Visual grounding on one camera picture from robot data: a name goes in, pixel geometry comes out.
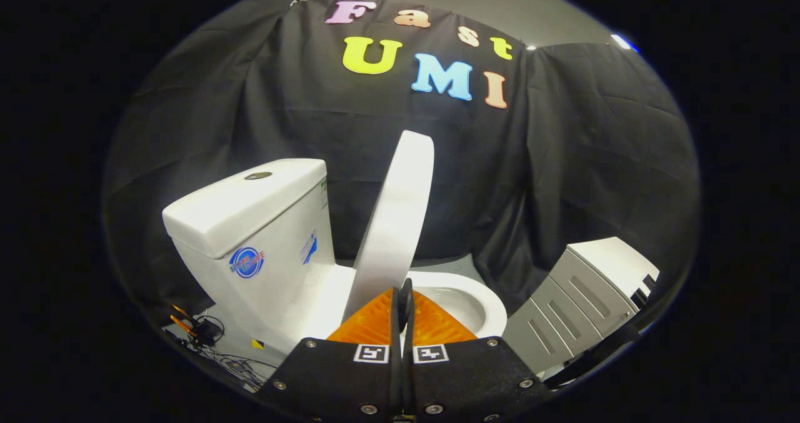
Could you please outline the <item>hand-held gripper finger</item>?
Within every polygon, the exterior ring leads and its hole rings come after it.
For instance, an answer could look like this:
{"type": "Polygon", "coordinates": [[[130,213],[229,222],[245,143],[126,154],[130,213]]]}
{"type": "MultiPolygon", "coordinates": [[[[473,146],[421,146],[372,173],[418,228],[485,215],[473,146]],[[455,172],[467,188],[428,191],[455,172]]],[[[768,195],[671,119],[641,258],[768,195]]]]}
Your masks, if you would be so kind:
{"type": "Polygon", "coordinates": [[[304,337],[256,394],[284,422],[391,422],[403,411],[400,332],[408,290],[391,287],[325,338],[304,337]]]}
{"type": "Polygon", "coordinates": [[[411,279],[402,293],[402,404],[414,421],[511,422],[551,400],[500,335],[480,337],[411,279]]]}

